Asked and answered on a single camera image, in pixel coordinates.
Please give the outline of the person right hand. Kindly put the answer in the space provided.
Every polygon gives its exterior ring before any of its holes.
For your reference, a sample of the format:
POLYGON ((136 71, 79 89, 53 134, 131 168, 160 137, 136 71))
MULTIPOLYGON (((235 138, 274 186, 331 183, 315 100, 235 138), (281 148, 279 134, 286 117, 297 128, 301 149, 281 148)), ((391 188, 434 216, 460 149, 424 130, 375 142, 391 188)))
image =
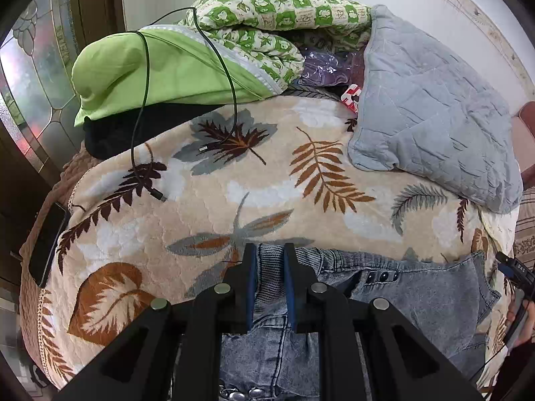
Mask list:
MULTIPOLYGON (((518 337, 515 340, 514 344, 509 346, 509 350, 512 350, 522 344, 528 342, 530 343, 532 332, 534 330, 534 320, 535 320, 535 309, 534 302, 529 300, 524 300, 522 302, 522 307, 526 310, 524 316, 524 322, 521 322, 520 329, 518 331, 518 337)), ((515 308, 515 303, 512 302, 508 307, 506 319, 507 324, 510 326, 515 321, 516 313, 518 309, 515 308)))

